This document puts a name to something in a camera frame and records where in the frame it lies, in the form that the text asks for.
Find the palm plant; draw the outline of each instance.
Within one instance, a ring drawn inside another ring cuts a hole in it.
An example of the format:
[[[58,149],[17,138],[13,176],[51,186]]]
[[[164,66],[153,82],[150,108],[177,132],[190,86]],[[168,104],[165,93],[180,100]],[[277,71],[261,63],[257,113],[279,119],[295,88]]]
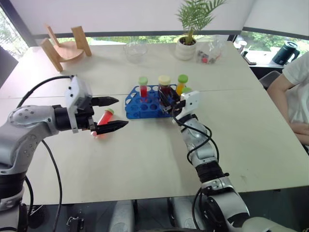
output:
[[[185,45],[195,43],[193,35],[214,19],[211,13],[225,2],[226,0],[185,0],[185,4],[181,5],[178,14],[176,14],[183,24],[183,29],[188,32],[185,37]]]

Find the blue test tube rack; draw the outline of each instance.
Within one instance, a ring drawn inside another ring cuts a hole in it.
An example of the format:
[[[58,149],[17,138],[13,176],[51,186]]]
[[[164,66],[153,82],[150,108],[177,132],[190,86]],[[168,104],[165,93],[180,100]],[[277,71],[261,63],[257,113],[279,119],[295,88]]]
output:
[[[140,96],[140,87],[135,86],[126,97],[125,110],[128,119],[171,117],[160,108],[158,86],[147,86],[146,98]]]

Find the table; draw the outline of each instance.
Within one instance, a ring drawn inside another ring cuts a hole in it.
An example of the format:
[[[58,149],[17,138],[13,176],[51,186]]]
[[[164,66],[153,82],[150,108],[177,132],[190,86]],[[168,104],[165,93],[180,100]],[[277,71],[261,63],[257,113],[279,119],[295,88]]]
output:
[[[201,92],[196,114],[220,149],[220,165],[239,192],[309,184],[309,159],[263,89]],[[114,96],[114,119],[126,119],[124,95]],[[0,123],[20,99],[0,99]],[[30,98],[26,104],[65,104],[63,97]],[[94,119],[104,107],[95,108]],[[186,147],[171,118],[130,120],[94,139],[88,131],[46,138],[58,164],[63,203],[194,195],[200,186],[186,160]],[[27,172],[35,204],[56,204],[56,173],[40,144]],[[28,191],[24,201],[29,202]]]
[[[175,44],[147,46],[145,61],[140,64],[127,61],[123,45],[90,46],[92,56],[63,63],[61,75],[77,74],[90,84],[93,95],[128,94],[142,75],[148,77],[150,85],[156,85],[162,74],[170,75],[176,83],[182,73],[189,76],[188,86],[199,91],[263,88],[231,42],[227,42],[222,58],[213,65],[177,60],[173,56]],[[0,98],[22,98],[39,82],[58,75],[44,51],[31,47],[3,84]],[[68,84],[69,80],[53,81],[36,90],[32,97],[64,96]]]

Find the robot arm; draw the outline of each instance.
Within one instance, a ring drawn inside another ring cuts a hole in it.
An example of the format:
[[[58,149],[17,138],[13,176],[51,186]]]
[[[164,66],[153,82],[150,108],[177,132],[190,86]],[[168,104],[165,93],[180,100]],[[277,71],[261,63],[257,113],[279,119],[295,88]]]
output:
[[[183,140],[189,151],[188,160],[195,167],[201,191],[206,196],[203,204],[206,222],[216,232],[293,231],[265,218],[250,218],[245,202],[218,163],[218,151],[215,152],[209,143],[211,132],[193,114],[198,101],[198,91],[184,93],[172,114],[173,123],[181,127]]]
[[[10,230],[17,229],[20,221],[15,218],[24,218],[19,216],[22,212],[27,215],[27,210],[20,204],[23,182],[33,153],[44,138],[71,129],[74,133],[83,129],[103,134],[128,123],[112,121],[97,125],[92,119],[93,106],[110,105],[118,100],[111,97],[93,98],[87,85],[77,77],[73,78],[66,98],[67,108],[60,105],[19,107],[10,113],[6,123],[0,127],[0,231],[3,231],[1,229],[5,224],[9,224],[5,227]]]

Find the white plant pot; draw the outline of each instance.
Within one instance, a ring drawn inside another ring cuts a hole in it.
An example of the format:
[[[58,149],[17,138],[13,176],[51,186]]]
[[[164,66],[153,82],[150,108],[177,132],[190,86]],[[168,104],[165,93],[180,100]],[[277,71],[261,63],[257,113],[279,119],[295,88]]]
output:
[[[180,60],[192,59],[194,56],[195,50],[197,49],[197,42],[195,42],[194,45],[184,45],[180,42],[180,39],[176,43],[175,57]]]

